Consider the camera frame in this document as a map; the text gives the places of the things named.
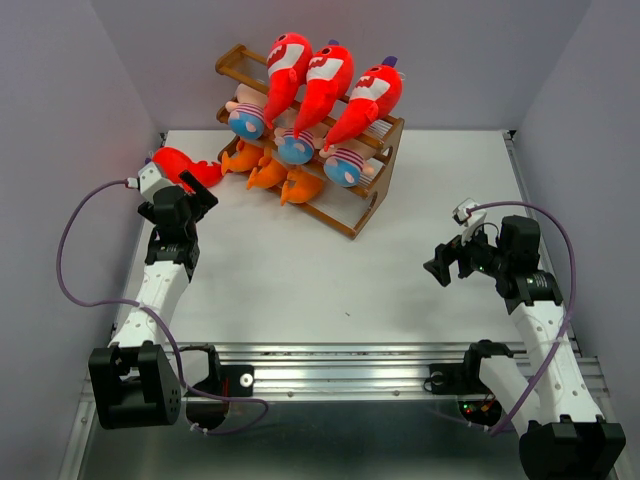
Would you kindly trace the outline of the red shark plush top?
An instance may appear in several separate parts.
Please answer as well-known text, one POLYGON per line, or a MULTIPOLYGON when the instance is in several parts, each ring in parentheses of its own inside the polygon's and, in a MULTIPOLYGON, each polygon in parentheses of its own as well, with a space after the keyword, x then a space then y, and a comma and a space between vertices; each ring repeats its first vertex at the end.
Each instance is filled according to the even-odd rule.
POLYGON ((194 162, 184 152, 173 147, 159 148, 150 156, 150 161, 158 165, 170 181, 183 186, 189 192, 191 192, 190 187, 179 177, 183 171, 188 171, 206 188, 214 187, 223 178, 219 163, 194 162))

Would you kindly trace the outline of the red shark plush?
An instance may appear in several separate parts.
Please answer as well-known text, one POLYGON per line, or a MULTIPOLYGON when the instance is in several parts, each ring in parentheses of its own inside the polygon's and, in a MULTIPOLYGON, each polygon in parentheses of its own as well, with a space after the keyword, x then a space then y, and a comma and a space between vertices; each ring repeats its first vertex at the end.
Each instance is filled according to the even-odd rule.
POLYGON ((306 83, 312 56, 309 40, 295 32, 280 35, 272 45, 267 57, 269 90, 264 107, 264 121, 269 129, 291 106, 299 88, 306 83))
POLYGON ((397 61, 396 56, 387 56, 359 77, 346 109, 325 137, 323 154, 362 134, 394 109, 404 85, 404 76, 396 69, 397 61))
POLYGON ((223 178, 219 163, 194 162, 184 152, 173 147, 159 148, 150 156, 150 161, 158 165, 170 181, 183 186, 189 192, 191 192, 190 187, 179 177, 183 171, 188 171, 206 188, 214 187, 223 178))
POLYGON ((293 127, 295 138, 331 113, 335 102, 349 89, 354 70, 351 52, 336 40, 330 40, 312 56, 306 74, 306 92, 293 127))

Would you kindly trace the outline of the orange shark plush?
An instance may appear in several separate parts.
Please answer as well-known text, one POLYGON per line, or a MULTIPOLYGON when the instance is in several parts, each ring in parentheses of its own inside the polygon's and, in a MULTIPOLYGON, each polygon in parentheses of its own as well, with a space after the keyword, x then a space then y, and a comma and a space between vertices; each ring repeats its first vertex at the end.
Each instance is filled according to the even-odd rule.
POLYGON ((324 181, 301 168, 287 173, 281 189, 280 204, 303 204, 317 196, 324 187, 324 181))
POLYGON ((289 170, 276 160, 269 148, 263 151, 263 156, 258 160, 258 164, 251 171, 246 188, 250 190, 253 187, 261 189, 269 189, 283 182, 289 173, 289 170))
POLYGON ((228 172, 247 172, 257 167, 259 160, 263 157, 264 149, 239 140, 234 147, 234 153, 223 151, 220 157, 221 174, 226 175, 228 172))

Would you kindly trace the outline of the boy doll blue pants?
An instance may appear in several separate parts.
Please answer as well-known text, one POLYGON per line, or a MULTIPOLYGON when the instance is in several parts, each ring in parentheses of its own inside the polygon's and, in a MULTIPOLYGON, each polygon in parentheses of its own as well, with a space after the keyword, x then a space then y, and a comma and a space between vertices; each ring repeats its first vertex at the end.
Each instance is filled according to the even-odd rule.
POLYGON ((289 109, 278 118, 278 126, 274 129, 274 143, 279 158, 293 166, 308 163, 314 152, 324 145, 324 137, 329 130, 324 123, 318 123, 295 137, 293 127, 296 118, 297 111, 289 109))

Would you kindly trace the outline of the boy doll striped shirt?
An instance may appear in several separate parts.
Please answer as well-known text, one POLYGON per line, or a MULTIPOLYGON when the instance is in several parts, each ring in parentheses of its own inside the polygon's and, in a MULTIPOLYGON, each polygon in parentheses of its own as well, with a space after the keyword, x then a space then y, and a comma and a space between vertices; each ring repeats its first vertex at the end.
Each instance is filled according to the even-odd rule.
POLYGON ((363 176, 375 174, 375 167, 370 163, 375 154, 374 148, 355 139, 319 151, 327 178, 345 188, 357 185, 363 176))

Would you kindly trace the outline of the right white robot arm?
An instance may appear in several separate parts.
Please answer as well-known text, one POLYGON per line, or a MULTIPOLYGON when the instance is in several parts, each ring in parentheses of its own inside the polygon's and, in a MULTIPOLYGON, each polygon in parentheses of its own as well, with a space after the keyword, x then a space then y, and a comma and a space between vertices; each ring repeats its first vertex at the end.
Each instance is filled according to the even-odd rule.
POLYGON ((531 377, 504 343, 480 340, 461 362, 432 364, 425 386, 437 395, 488 394, 485 405, 461 405, 461 415, 487 430, 513 426, 530 479, 604 479, 626 445, 623 428, 605 418, 589 393, 565 327, 566 309, 555 277, 539 267, 538 223, 518 215, 501 221, 491 241, 486 214, 456 213, 462 234, 435 249, 424 268, 443 286, 456 264, 459 278, 474 272, 495 282, 523 341, 531 377))

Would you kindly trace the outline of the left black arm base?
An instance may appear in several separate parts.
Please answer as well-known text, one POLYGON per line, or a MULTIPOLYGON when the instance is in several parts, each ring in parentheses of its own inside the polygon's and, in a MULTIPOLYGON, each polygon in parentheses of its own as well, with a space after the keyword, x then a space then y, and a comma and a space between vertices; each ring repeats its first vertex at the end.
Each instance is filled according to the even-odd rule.
POLYGON ((224 397, 247 398, 253 395, 254 367, 249 364, 222 364, 215 346, 204 344, 181 348, 182 352, 202 352, 207 358, 207 375, 193 387, 224 397))

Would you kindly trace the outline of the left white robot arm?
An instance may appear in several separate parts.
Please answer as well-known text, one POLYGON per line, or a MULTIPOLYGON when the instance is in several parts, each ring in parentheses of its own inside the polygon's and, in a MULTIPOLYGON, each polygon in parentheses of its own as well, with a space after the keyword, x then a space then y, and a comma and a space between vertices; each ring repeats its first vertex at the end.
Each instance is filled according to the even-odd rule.
POLYGON ((198 263, 196 225, 218 200, 190 172, 179 179, 171 182, 149 163, 133 182, 144 198, 138 212, 153 228, 138 294, 120 302, 129 313, 109 345, 94 349, 88 361, 105 429, 172 425, 180 413, 182 388, 163 344, 198 263))

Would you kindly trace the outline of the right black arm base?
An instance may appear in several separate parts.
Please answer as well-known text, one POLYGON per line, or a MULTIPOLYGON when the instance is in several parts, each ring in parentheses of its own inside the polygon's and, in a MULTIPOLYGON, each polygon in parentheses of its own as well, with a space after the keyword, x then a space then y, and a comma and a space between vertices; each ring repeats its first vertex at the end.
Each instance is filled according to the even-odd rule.
POLYGON ((435 395, 487 394, 490 389, 480 380, 480 365, 493 356, 512 358, 514 354, 504 343, 480 340, 469 346, 460 363, 429 364, 423 388, 435 395))

